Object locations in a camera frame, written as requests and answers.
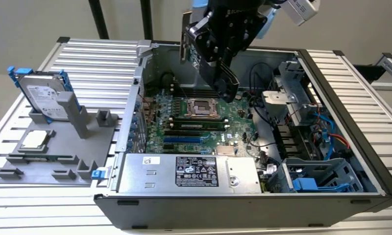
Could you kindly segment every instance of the power supply label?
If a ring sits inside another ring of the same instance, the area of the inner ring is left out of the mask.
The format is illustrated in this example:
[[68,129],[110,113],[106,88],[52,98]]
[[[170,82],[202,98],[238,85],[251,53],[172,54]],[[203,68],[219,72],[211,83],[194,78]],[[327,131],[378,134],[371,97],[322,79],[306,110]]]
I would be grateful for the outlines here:
[[215,157],[176,157],[179,187],[219,187]]

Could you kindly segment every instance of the blue latch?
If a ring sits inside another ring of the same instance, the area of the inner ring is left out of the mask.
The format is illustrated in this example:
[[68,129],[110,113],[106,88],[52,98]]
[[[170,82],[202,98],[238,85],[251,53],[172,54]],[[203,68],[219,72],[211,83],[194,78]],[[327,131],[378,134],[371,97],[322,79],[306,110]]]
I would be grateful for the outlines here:
[[294,181],[294,188],[297,191],[318,191],[319,187],[317,185],[314,178],[298,178]]
[[23,74],[23,75],[28,75],[28,74],[31,74],[34,72],[34,69],[32,68],[19,68],[18,70],[16,70],[16,74]]
[[94,170],[92,180],[104,180],[106,179],[106,170]]

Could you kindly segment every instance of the white wall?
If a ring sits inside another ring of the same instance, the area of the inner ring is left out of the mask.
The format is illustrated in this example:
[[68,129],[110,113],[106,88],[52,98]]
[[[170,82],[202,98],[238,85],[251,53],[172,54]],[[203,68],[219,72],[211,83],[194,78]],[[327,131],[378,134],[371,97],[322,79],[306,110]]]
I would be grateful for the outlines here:
[[[191,2],[154,0],[158,39],[180,40],[182,13]],[[374,63],[381,52],[392,52],[392,0],[322,0],[319,14],[301,27],[282,11],[254,45],[338,49],[355,63]]]
[[[111,39],[144,37],[139,0],[100,0]],[[180,40],[182,13],[192,0],[152,0],[156,40]],[[0,74],[36,68],[60,36],[99,38],[87,0],[0,0]],[[258,46],[343,50],[354,63],[392,52],[392,0],[322,0],[319,15],[297,27],[281,12]],[[0,117],[18,90],[0,75]]]

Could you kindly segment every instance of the black cable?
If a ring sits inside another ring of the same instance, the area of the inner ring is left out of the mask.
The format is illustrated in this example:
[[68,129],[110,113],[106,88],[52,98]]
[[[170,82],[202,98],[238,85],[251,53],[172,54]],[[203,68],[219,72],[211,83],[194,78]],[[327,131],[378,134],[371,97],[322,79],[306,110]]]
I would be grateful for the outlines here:
[[278,166],[281,166],[281,162],[279,162],[277,159],[274,159],[274,158],[267,158],[267,160],[270,160],[270,159],[275,161],[275,163],[277,163]]
[[274,124],[266,119],[266,117],[263,117],[263,115],[261,114],[261,112],[259,112],[257,106],[254,106],[254,108],[255,108],[255,111],[257,111],[259,117],[261,117],[261,118],[263,119],[263,121],[266,121],[266,123],[274,128],[274,127],[275,127]]
[[271,67],[271,65],[267,63],[267,62],[258,62],[258,63],[255,63],[254,65],[253,65],[253,67],[251,67],[251,69],[250,69],[250,73],[249,73],[249,87],[250,87],[250,92],[251,92],[251,80],[253,80],[253,72],[254,72],[254,69],[255,69],[255,67],[258,66],[258,65],[266,65],[269,68],[270,68],[270,70],[271,70],[271,73],[273,73],[273,79],[274,79],[274,68]]
[[262,148],[262,147],[267,147],[267,146],[270,146],[273,144],[277,144],[277,142],[273,142],[273,143],[269,143],[266,145],[255,145],[254,143],[251,143],[251,139],[254,138],[254,136],[255,136],[255,134],[251,135],[251,137],[249,138],[249,141],[247,141],[247,143],[251,144],[251,146],[254,146],[254,147]]
[[255,78],[258,78],[261,80],[261,82],[263,83],[263,87],[265,87],[265,90],[267,90],[267,81],[263,80],[261,74],[258,72],[255,72]]
[[258,159],[259,157],[258,157],[257,155],[253,155],[253,154],[249,152],[249,148],[247,148],[247,147],[249,147],[249,145],[246,145],[246,152],[247,152],[247,154],[249,154],[251,157],[254,157],[254,158]]

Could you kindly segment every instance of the gray plastic holder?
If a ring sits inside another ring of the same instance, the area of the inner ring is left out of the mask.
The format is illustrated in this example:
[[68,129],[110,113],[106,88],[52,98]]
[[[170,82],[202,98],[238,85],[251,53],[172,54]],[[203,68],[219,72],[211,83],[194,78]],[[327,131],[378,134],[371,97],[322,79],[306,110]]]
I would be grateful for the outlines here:
[[34,109],[31,109],[31,112],[30,112],[30,117],[32,118],[32,121],[40,125],[40,124],[48,124],[48,120],[47,120],[47,117],[44,114],[40,114],[40,113],[35,113],[34,112]]
[[56,180],[75,180],[78,177],[71,169],[55,169],[52,176]]
[[19,168],[0,168],[0,177],[3,179],[20,179],[20,175],[23,175],[23,171]]
[[67,117],[74,125],[74,128],[79,134],[79,137],[82,139],[87,138],[87,109],[84,106],[82,106],[82,109],[79,110],[78,98],[74,92],[60,92],[58,97],[58,103],[63,106]]
[[111,114],[110,110],[99,110],[96,120],[100,127],[112,127],[116,125],[118,114]]
[[78,166],[78,174],[80,175],[82,179],[90,180],[92,178],[92,172],[98,169],[98,167],[99,166],[95,161],[92,161],[91,165],[87,166],[82,159]]

